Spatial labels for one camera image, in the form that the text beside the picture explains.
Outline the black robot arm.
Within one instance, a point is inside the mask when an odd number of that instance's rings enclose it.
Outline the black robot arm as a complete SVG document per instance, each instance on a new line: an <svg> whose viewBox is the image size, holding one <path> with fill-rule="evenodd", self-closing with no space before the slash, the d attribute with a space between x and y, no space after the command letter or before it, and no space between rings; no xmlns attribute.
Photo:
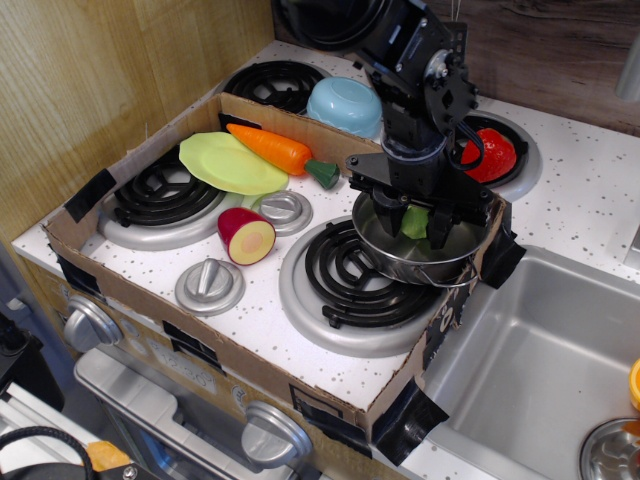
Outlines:
<svg viewBox="0 0 640 480"><path fill-rule="evenodd" d="M467 172L456 136L477 148L466 123L478 90L464 63L467 27L441 22L424 1L275 1L280 24L303 46L350 55L382 104L382 151L346 162L386 233L409 206L427 209L425 236L442 248L462 221L485 224L492 195Z"/></svg>

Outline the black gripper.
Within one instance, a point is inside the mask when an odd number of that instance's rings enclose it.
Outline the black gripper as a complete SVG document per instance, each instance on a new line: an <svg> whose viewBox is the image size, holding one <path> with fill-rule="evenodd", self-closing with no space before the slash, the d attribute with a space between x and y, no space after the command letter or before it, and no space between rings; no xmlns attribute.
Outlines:
<svg viewBox="0 0 640 480"><path fill-rule="evenodd" d="M396 237L408 206L430 209L427 237L434 250L442 249L454 226L486 214L494 194L476 195L476 202L462 203L450 193L447 173L462 171L452 165L452 140L441 134L421 149L411 148L386 136L382 151L353 154L346 160L351 187L366 193L383 228Z"/></svg>

